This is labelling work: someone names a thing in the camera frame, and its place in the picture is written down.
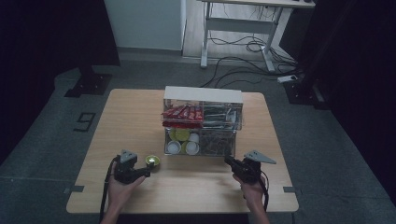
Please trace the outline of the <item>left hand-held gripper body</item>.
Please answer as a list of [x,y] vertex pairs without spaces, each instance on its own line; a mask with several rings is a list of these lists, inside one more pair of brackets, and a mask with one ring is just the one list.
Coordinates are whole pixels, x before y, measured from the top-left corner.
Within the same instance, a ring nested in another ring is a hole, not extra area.
[[137,155],[129,150],[123,149],[117,157],[114,170],[114,178],[123,183],[131,184],[138,178],[134,165],[137,163]]

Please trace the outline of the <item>black stand base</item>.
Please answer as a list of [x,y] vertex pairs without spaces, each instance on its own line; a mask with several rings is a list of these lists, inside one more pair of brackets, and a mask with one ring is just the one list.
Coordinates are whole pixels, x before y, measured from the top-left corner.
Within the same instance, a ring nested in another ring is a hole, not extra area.
[[283,84],[290,104],[312,105],[318,110],[329,110],[325,97],[319,90],[317,82],[310,77],[304,77],[297,81],[289,81]]
[[112,78],[110,74],[98,74],[90,65],[78,68],[80,78],[72,89],[69,89],[65,97],[78,98],[82,94],[103,95]]

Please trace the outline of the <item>black curtain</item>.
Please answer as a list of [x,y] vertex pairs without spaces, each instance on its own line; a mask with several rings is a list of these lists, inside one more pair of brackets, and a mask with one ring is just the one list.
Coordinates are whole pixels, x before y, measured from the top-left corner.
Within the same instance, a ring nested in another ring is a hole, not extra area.
[[0,0],[0,164],[83,65],[118,65],[105,0]]
[[300,60],[396,205],[396,0],[314,0]]

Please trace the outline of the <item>person's left hand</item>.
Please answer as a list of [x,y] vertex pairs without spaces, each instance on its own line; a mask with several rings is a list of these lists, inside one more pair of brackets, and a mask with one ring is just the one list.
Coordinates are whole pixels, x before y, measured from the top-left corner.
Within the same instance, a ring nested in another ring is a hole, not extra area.
[[146,179],[141,176],[136,179],[135,182],[131,184],[123,184],[114,178],[114,171],[111,171],[110,178],[108,182],[108,211],[118,211],[120,212],[125,204],[130,200],[134,190],[144,182]]

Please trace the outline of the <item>white metal desk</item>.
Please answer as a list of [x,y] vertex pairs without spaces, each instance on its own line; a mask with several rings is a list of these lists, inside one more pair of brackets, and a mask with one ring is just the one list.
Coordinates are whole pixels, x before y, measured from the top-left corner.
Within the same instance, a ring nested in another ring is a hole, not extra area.
[[[201,48],[200,66],[207,68],[208,59],[208,35],[210,31],[252,33],[268,35],[267,41],[261,47],[262,56],[267,70],[270,73],[275,72],[272,60],[269,58],[269,51],[275,37],[276,29],[284,8],[314,8],[313,0],[199,0],[205,4],[204,16],[204,38]],[[213,4],[231,4],[238,6],[259,6],[273,7],[275,17],[270,21],[252,21],[242,19],[217,18],[210,15],[210,9]]]

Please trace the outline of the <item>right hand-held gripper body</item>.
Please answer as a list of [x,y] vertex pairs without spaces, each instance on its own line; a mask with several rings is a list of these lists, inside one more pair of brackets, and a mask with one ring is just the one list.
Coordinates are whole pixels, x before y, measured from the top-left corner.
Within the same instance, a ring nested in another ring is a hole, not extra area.
[[262,163],[276,164],[276,161],[265,156],[257,150],[252,150],[244,155],[244,159],[237,160],[243,168],[239,177],[244,183],[255,184],[261,179]]

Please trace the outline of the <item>person's right hand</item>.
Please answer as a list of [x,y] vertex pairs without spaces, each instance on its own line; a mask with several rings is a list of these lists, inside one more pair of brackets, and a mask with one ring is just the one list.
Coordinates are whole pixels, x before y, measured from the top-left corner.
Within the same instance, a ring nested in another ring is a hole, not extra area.
[[239,177],[233,175],[233,178],[240,184],[243,196],[247,202],[247,208],[252,213],[264,213],[262,198],[263,189],[259,183],[248,184],[244,183]]

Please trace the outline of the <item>stack of dark packets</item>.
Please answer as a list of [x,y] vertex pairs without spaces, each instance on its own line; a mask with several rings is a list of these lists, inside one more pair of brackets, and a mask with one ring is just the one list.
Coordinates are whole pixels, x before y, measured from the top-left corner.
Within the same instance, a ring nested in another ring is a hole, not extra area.
[[207,106],[204,108],[203,126],[212,129],[238,130],[238,111],[232,107]]

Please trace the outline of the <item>stack of red packets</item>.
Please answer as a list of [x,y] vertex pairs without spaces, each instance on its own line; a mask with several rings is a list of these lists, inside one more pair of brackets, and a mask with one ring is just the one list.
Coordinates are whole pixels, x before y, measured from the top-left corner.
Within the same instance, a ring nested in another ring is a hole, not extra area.
[[162,112],[163,127],[199,129],[203,127],[204,110],[198,105],[179,105]]

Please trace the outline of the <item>clear organizer with white lid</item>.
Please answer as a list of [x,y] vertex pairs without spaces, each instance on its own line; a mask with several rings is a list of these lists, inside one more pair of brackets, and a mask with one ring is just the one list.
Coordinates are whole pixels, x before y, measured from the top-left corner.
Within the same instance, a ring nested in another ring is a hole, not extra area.
[[[239,118],[239,129],[231,130],[231,129],[212,129],[205,128],[204,126],[199,129],[189,129],[191,133],[199,134],[199,142],[197,143],[200,148],[200,133],[206,130],[215,130],[215,131],[231,131],[237,132],[242,129],[243,126],[243,95],[241,91],[235,90],[222,90],[222,89],[209,89],[209,88],[193,88],[193,87],[174,87],[167,86],[164,91],[163,96],[163,112],[167,109],[170,109],[174,106],[179,105],[198,105],[203,110],[207,106],[223,106],[223,107],[232,107],[238,111]],[[169,137],[170,129],[181,129],[181,128],[173,128],[173,127],[164,127],[165,131],[165,143],[164,143],[164,153],[169,154],[166,151],[167,144],[172,141]],[[200,150],[196,155],[188,155],[188,156],[203,156],[200,154]]]

